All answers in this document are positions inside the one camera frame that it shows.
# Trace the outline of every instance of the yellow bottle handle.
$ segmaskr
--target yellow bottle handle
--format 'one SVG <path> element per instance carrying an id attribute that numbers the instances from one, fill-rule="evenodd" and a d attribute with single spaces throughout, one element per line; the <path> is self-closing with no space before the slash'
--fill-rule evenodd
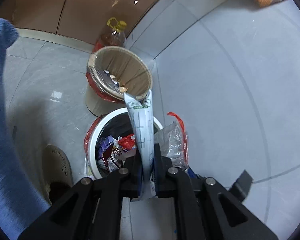
<path id="1" fill-rule="evenodd" d="M 111 18 L 107 21 L 107 25 L 108 25 L 109 27 L 111 27 L 112 29 L 118 31 L 116 27 L 113 27 L 113 26 L 111 25 L 111 21 L 112 21 L 112 20 L 115 20 L 115 21 L 117 22 L 117 24 L 119 24 L 119 22 L 118 22 L 118 20 L 116 19 L 116 17 L 111 17 Z"/>

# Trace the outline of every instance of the foot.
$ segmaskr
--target foot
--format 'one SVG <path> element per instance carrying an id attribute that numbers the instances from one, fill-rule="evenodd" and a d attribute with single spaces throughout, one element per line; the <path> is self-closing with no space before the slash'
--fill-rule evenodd
<path id="1" fill-rule="evenodd" d="M 48 145 L 43 150 L 42 171 L 48 193 L 53 182 L 73 186 L 69 160 L 63 150 L 54 145 Z"/>

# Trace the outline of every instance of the beige trash can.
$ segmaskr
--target beige trash can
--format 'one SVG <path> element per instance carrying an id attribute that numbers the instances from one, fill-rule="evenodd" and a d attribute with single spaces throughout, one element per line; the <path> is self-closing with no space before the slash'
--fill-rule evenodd
<path id="1" fill-rule="evenodd" d="M 96 116 L 125 107 L 123 93 L 115 88 L 111 80 L 109 82 L 109 78 L 104 77 L 103 70 L 116 76 L 120 85 L 137 100 L 144 99 L 152 88 L 151 73 L 137 55 L 117 46 L 104 47 L 90 55 L 86 73 L 88 86 L 85 103 Z"/>

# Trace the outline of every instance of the blue fabric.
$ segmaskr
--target blue fabric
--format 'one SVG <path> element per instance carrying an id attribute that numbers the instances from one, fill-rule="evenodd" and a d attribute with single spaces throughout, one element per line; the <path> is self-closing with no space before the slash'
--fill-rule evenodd
<path id="1" fill-rule="evenodd" d="M 6 48 L 17 38 L 13 25 L 0 19 L 0 227 L 11 240 L 49 208 L 19 165 L 6 125 L 2 74 Z"/>

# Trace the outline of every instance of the triangular cutout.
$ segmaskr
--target triangular cutout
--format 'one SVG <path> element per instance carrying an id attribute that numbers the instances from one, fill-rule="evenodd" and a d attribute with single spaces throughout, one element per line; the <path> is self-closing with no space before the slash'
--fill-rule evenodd
<path id="1" fill-rule="evenodd" d="M 60 226 L 67 226 L 70 220 L 71 213 L 77 202 L 78 194 L 74 194 L 71 198 L 67 200 L 62 207 L 60 207 L 52 216 L 51 221 L 55 222 Z"/>
<path id="2" fill-rule="evenodd" d="M 229 226 L 235 227 L 248 221 L 248 218 L 225 195 L 220 194 L 219 201 L 226 214 Z"/>

